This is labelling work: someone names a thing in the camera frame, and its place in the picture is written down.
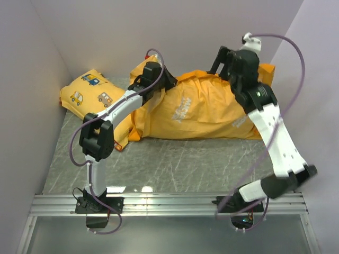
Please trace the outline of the orange Mickey Mouse pillowcase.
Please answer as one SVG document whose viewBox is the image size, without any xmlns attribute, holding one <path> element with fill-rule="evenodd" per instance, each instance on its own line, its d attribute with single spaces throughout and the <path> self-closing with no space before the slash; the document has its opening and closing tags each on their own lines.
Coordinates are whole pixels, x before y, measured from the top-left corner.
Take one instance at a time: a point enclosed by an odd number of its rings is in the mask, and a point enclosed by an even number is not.
<svg viewBox="0 0 339 254">
<path fill-rule="evenodd" d="M 156 91 L 131 113 L 130 141 L 159 139 L 261 138 L 236 102 L 227 81 L 203 70 L 177 77 L 175 87 Z"/>
</svg>

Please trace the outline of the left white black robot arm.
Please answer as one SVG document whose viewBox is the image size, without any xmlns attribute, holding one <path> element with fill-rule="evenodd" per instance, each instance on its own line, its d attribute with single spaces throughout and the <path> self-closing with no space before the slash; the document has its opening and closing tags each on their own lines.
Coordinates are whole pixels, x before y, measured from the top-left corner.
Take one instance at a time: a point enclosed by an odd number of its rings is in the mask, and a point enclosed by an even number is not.
<svg viewBox="0 0 339 254">
<path fill-rule="evenodd" d="M 130 113 L 152 99 L 157 91 L 169 90 L 176 83 L 177 79 L 166 67 L 149 61 L 116 102 L 97 114 L 85 115 L 79 145 L 87 165 L 85 190 L 92 195 L 88 200 L 88 207 L 93 212 L 100 213 L 107 205 L 107 200 L 102 195 L 106 192 L 106 158 L 114 149 L 114 129 Z"/>
</svg>

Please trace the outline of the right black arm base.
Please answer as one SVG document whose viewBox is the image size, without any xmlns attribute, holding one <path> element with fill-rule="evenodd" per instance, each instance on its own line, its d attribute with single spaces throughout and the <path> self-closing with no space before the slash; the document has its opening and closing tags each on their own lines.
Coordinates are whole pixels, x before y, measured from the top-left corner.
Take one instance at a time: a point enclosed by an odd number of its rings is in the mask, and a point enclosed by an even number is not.
<svg viewBox="0 0 339 254">
<path fill-rule="evenodd" d="M 220 213 L 236 213 L 240 211 L 241 209 L 244 209 L 252 204 L 254 204 L 256 200 L 251 202 L 244 202 L 244 201 L 238 201 L 237 198 L 231 197 L 231 199 L 227 202 L 227 204 L 222 208 Z M 246 210 L 246 212 L 263 212 L 264 206 L 263 203 L 260 202 L 256 206 L 253 206 L 251 209 Z"/>
</svg>

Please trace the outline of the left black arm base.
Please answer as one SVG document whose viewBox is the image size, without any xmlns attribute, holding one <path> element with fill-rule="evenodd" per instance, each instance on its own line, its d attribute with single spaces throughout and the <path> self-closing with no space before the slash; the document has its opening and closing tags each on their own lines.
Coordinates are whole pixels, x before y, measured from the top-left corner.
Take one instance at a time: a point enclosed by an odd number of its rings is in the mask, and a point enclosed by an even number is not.
<svg viewBox="0 0 339 254">
<path fill-rule="evenodd" d="M 83 196 L 77 199 L 75 207 L 76 214 L 104 214 L 109 211 L 109 207 L 115 209 L 118 213 L 122 212 L 124 198 L 108 197 L 105 191 L 101 196 L 97 197 L 98 202 L 90 193 L 84 191 Z"/>
</svg>

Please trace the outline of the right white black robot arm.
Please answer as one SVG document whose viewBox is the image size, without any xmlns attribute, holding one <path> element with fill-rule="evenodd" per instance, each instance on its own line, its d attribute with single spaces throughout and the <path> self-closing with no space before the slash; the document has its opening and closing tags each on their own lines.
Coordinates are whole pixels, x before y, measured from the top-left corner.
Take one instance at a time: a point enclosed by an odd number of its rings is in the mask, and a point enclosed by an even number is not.
<svg viewBox="0 0 339 254">
<path fill-rule="evenodd" d="M 259 58 L 247 49 L 230 50 L 220 47 L 209 74 L 228 81 L 236 102 L 257 128 L 270 156 L 273 174 L 237 188 L 226 201 L 235 209 L 246 211 L 252 202 L 263 198 L 275 199 L 293 191 L 315 177 L 318 170 L 308 164 L 297 150 L 283 122 L 278 100 L 270 85 L 259 81 Z"/>
</svg>

